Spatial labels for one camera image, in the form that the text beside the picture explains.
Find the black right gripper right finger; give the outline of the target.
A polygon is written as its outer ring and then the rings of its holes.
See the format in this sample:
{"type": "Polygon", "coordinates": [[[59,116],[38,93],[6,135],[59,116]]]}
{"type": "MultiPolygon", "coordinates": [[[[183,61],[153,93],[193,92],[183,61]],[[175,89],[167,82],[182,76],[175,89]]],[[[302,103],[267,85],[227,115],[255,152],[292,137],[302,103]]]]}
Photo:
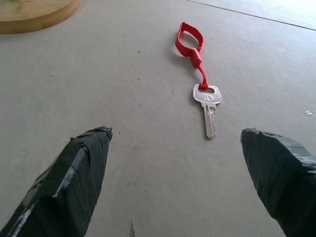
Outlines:
{"type": "Polygon", "coordinates": [[[316,237],[316,157],[255,128],[244,129],[240,142],[257,195],[286,237],[316,237]]]}

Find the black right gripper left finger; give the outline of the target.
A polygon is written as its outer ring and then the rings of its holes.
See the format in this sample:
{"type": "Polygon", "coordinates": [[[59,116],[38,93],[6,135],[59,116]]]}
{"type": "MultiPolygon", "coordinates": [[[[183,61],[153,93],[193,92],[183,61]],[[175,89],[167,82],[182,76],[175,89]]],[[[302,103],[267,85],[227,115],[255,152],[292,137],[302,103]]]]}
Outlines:
{"type": "Polygon", "coordinates": [[[0,237],[84,237],[101,193],[112,129],[71,138],[35,180],[0,237]]]}

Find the round wooden base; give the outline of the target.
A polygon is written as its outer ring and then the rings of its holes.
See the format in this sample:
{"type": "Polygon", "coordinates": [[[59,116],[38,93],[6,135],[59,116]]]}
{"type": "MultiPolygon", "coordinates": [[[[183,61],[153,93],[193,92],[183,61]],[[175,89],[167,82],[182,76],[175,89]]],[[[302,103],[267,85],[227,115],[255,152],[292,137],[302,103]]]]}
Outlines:
{"type": "Polygon", "coordinates": [[[0,34],[34,32],[57,25],[78,9],[80,0],[0,0],[0,34]]]}

